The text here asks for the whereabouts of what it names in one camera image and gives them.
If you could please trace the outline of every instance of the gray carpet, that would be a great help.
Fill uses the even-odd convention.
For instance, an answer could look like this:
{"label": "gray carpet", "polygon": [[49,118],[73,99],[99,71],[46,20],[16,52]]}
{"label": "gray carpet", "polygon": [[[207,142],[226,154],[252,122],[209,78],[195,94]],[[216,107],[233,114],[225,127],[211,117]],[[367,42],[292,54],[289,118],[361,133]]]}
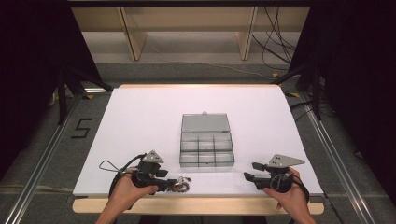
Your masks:
{"label": "gray carpet", "polygon": [[[269,83],[270,79],[241,73],[230,68],[220,68],[208,64],[98,64],[103,81],[118,87],[125,83]],[[284,72],[269,69],[265,65],[230,65],[238,70],[260,73],[271,78],[273,73]],[[295,92],[297,77],[282,84],[284,92]],[[98,215],[76,214],[72,210],[72,188],[76,185],[79,172],[90,150],[93,138],[106,110],[109,94],[96,94],[91,99],[83,99],[78,103],[62,140],[56,148],[49,167],[40,181],[33,200],[21,223],[93,223]],[[288,97],[290,105],[298,104],[301,98]],[[341,155],[346,168],[356,182],[364,199],[378,223],[394,223],[396,209],[375,180],[364,160],[353,155],[353,142],[332,113],[329,105],[321,104],[323,124],[329,133],[336,149]],[[48,113],[37,127],[29,146],[14,161],[7,175],[0,182],[0,221],[5,221],[7,211],[18,198],[21,186],[24,185],[35,165],[40,159],[59,118],[57,105],[50,105]],[[331,198],[325,201],[325,212],[316,217],[318,223],[360,223],[358,216],[348,199],[337,174],[332,168],[318,134],[306,114],[305,108],[299,106],[292,114],[302,138],[308,159],[318,176],[318,181],[325,193]],[[83,131],[76,130],[78,122],[90,128],[86,138]],[[288,217],[268,217],[268,223],[288,223]],[[134,223],[135,217],[123,216],[119,223]]]}

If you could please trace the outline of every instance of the white table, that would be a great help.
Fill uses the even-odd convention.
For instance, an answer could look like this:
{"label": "white table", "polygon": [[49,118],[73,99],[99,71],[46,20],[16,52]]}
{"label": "white table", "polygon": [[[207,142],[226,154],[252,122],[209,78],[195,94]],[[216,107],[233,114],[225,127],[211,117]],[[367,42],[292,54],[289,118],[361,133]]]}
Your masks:
{"label": "white table", "polygon": [[[183,114],[227,113],[235,164],[228,168],[181,168]],[[121,168],[136,155],[156,152],[164,159],[166,178],[192,179],[186,193],[157,192],[140,199],[127,213],[165,215],[276,215],[276,201],[243,173],[252,162],[267,163],[275,154],[305,161],[295,166],[312,195],[321,195],[316,175],[282,90],[276,85],[123,85],[108,103],[92,148],[74,189],[74,210],[99,213],[115,173],[99,169],[108,160]],[[321,214],[323,203],[310,203]]]}

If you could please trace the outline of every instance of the white tabletop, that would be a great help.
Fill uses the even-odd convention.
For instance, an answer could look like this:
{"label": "white tabletop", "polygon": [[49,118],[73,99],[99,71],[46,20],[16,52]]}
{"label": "white tabletop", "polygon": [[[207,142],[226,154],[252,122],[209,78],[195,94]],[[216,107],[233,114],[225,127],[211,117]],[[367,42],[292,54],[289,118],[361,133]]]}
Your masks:
{"label": "white tabletop", "polygon": [[[227,114],[233,167],[180,167],[182,115],[204,111]],[[253,170],[251,163],[267,163],[275,154],[304,160],[305,164],[294,168],[311,194],[323,193],[286,98],[276,85],[130,85],[115,89],[73,193],[106,197],[115,173],[99,169],[99,164],[108,160],[121,168],[151,150],[164,159],[162,169],[168,171],[165,179],[192,179],[186,193],[158,192],[153,197],[265,197],[243,173],[269,177],[267,172]]]}

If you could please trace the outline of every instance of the clear plastic box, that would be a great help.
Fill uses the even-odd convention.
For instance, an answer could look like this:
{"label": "clear plastic box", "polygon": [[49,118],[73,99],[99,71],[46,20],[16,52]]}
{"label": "clear plastic box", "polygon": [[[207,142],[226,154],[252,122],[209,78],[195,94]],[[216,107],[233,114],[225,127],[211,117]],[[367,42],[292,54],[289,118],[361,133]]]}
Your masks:
{"label": "clear plastic box", "polygon": [[183,115],[181,167],[233,166],[233,141],[227,114]]}

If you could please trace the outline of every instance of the hand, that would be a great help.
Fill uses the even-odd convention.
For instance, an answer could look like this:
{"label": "hand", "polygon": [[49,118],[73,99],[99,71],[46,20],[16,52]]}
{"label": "hand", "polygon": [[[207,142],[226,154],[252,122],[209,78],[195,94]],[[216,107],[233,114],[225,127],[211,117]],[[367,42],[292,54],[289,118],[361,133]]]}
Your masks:
{"label": "hand", "polygon": [[[294,178],[295,181],[301,181],[299,179],[300,174],[296,170],[290,167],[290,171],[294,176],[298,177]],[[283,207],[295,221],[309,224],[316,223],[309,213],[304,192],[297,184],[293,183],[291,189],[286,193],[279,193],[274,189],[268,188],[265,188],[264,192],[277,200],[276,209],[279,210]]]}
{"label": "hand", "polygon": [[113,223],[119,215],[131,208],[137,200],[157,190],[157,186],[138,188],[132,182],[131,174],[123,175],[117,182],[105,209],[96,223]]}

